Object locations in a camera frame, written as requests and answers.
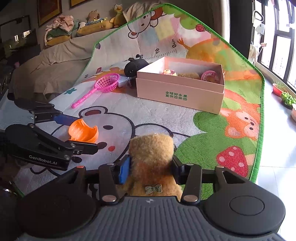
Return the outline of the small potted flower plant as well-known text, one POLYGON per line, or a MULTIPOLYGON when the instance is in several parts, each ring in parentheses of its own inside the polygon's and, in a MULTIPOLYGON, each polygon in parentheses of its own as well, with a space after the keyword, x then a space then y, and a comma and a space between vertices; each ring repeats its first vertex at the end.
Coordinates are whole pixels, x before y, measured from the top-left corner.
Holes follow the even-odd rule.
POLYGON ((288 92, 283 92, 281 94, 281 103, 284 107, 292 110, 293 109, 293 105, 296 104, 296 100, 295 98, 289 94, 288 92))

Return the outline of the colourful cartoon play mat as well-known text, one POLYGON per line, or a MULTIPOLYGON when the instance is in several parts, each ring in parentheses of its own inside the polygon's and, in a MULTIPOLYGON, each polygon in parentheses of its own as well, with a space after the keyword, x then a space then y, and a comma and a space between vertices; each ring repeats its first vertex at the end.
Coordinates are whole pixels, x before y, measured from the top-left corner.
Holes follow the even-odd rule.
POLYGON ((99 131, 98 152, 70 161, 96 169, 130 140, 164 133, 183 163, 217 165, 255 181, 263 141, 262 74, 214 30, 160 4, 100 38, 42 51, 11 80, 16 97, 55 94, 56 109, 99 131))

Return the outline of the teddy bear on sofa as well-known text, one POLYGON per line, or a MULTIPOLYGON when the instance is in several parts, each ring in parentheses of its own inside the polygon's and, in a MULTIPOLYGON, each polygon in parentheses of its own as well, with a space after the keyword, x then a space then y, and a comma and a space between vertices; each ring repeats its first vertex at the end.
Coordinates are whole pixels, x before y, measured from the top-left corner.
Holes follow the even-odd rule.
POLYGON ((90 23, 93 21, 97 21, 99 18, 100 18, 100 14, 99 14, 98 10, 94 10, 88 14, 87 22, 90 23))

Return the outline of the pile of clothes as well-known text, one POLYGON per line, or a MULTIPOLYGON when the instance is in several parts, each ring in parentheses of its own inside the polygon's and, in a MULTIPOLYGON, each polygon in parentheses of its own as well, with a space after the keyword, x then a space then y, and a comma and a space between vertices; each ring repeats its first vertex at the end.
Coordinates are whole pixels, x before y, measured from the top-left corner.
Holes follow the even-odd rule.
POLYGON ((73 16, 60 15, 53 20, 53 23, 46 26, 44 35, 44 44, 48 47, 48 42, 57 37, 71 36, 72 32, 79 28, 79 20, 73 16))

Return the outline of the yellow duck plush on sofa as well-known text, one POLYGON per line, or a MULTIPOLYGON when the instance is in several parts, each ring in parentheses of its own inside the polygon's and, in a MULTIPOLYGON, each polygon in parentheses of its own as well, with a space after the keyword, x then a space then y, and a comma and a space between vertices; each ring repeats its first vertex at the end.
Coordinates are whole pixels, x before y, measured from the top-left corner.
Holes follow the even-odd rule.
POLYGON ((122 25, 127 23, 124 15, 123 15, 123 7, 122 4, 116 4, 114 6, 115 16, 110 20, 110 23, 113 24, 114 28, 119 28, 122 25))

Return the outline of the pink donut toy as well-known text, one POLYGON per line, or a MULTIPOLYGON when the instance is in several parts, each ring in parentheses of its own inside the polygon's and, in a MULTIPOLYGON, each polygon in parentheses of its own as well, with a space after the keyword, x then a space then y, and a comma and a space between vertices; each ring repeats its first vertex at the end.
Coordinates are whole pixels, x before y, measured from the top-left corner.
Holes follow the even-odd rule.
POLYGON ((217 84, 220 83, 219 75, 213 70, 205 71, 201 76, 201 80, 217 84))

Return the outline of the yellow cushion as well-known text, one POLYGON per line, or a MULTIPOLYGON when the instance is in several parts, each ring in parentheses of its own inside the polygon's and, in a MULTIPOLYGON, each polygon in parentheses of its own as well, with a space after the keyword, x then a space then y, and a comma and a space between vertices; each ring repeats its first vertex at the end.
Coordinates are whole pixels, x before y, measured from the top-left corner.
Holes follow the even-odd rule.
POLYGON ((96 21, 92 24, 86 25, 85 22, 81 22, 76 32, 78 37, 89 35, 96 32, 110 30, 113 28, 113 24, 109 20, 96 21))

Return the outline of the brown plush teddy bear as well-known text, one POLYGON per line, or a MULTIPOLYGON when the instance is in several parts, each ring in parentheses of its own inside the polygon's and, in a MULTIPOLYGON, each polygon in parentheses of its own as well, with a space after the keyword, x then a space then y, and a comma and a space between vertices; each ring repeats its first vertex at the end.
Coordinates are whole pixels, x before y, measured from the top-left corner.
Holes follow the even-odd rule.
POLYGON ((132 159, 130 174, 119 189, 128 196, 175 196, 181 200, 182 189, 171 171, 173 138, 154 133, 132 138, 128 153, 132 159))

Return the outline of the brown plush in box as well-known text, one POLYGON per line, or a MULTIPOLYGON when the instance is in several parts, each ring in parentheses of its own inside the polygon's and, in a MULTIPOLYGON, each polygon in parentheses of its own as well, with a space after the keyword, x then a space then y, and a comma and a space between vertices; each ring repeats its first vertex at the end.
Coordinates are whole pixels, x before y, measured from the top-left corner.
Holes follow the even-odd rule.
POLYGON ((184 78, 198 79, 198 80, 201 79, 201 77, 199 76, 199 74, 196 73, 196 72, 192 72, 192 73, 178 73, 177 76, 178 77, 184 77, 184 78))

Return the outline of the red flower pot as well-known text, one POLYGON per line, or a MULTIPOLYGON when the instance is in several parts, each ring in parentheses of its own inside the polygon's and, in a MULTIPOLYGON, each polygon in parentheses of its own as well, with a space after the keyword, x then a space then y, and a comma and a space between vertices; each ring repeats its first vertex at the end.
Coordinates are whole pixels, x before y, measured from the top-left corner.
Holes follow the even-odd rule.
POLYGON ((285 86, 281 83, 273 83, 273 93, 281 97, 284 92, 287 92, 285 86))

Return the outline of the beige covered sofa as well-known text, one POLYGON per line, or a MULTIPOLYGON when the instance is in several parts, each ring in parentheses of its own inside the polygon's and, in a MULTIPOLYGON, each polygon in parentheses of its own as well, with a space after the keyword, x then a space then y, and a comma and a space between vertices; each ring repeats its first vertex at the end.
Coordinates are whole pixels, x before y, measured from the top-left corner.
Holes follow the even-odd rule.
POLYGON ((8 98, 49 102, 69 90, 88 64, 94 45, 111 32, 76 37, 44 49, 14 70, 8 98))

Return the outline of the black plush toy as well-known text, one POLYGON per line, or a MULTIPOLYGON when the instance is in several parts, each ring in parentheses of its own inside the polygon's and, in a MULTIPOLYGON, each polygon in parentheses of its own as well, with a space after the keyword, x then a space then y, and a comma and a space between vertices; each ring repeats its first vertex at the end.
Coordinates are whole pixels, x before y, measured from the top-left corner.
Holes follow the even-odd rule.
POLYGON ((137 54, 135 58, 130 57, 128 61, 129 62, 125 65, 124 68, 124 73, 126 77, 136 77, 138 70, 149 65, 149 63, 144 60, 144 58, 140 54, 137 54))

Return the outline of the orange plastic toy scoop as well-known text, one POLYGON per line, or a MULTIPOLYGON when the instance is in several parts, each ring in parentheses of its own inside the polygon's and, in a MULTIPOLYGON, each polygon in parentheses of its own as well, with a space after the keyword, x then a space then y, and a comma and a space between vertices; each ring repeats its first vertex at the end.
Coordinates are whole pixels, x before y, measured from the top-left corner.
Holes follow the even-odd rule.
POLYGON ((97 126, 90 127, 83 119, 74 121, 68 129, 71 141, 95 143, 99 136, 97 126))

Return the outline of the white usb hub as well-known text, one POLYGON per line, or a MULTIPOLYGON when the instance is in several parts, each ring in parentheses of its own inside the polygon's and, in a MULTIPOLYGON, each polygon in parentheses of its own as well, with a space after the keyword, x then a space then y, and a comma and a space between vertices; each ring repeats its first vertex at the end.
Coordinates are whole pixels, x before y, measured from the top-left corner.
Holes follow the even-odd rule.
POLYGON ((122 88, 122 87, 131 87, 131 77, 126 77, 123 75, 119 76, 118 82, 117 82, 117 87, 122 88))

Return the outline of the pink cardboard box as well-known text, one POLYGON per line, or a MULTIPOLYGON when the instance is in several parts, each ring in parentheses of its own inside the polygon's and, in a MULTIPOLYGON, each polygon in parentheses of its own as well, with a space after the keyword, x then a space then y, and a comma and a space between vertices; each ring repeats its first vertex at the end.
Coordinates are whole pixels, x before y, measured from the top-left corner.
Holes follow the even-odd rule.
POLYGON ((137 97, 219 114, 224 99, 222 65, 187 58, 163 57, 138 70, 137 97), (162 74, 171 69, 178 73, 215 71, 220 83, 162 74))

